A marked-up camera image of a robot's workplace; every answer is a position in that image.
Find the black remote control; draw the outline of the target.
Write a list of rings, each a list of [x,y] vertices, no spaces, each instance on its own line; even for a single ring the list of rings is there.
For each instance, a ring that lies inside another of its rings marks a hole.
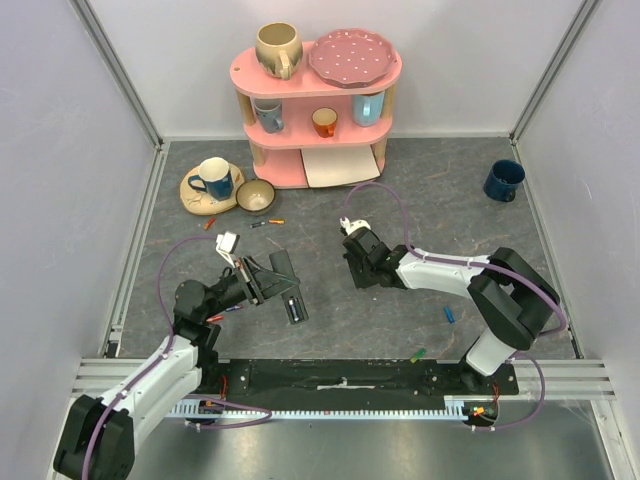
[[[298,325],[309,319],[300,290],[300,280],[296,276],[290,256],[286,250],[269,255],[272,271],[278,278],[280,296],[285,305],[289,322]]]

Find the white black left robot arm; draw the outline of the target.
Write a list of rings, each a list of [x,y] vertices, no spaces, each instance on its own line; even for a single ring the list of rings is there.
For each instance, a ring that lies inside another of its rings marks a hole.
[[[83,394],[71,405],[53,458],[69,479],[124,479],[149,434],[187,395],[208,393],[222,375],[213,316],[248,302],[280,296],[300,300],[299,279],[285,250],[270,254],[270,268],[251,257],[227,266],[219,281],[186,280],[175,292],[169,334],[134,373],[98,397]]]

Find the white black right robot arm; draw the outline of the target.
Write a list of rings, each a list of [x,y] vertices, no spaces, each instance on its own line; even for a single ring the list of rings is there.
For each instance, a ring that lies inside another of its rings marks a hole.
[[[407,245],[390,249],[364,220],[340,220],[355,286],[433,290],[470,299],[486,323],[458,368],[467,392],[483,392],[498,368],[527,351],[555,315],[566,327],[559,296],[517,252],[501,247],[489,256],[433,254]]]

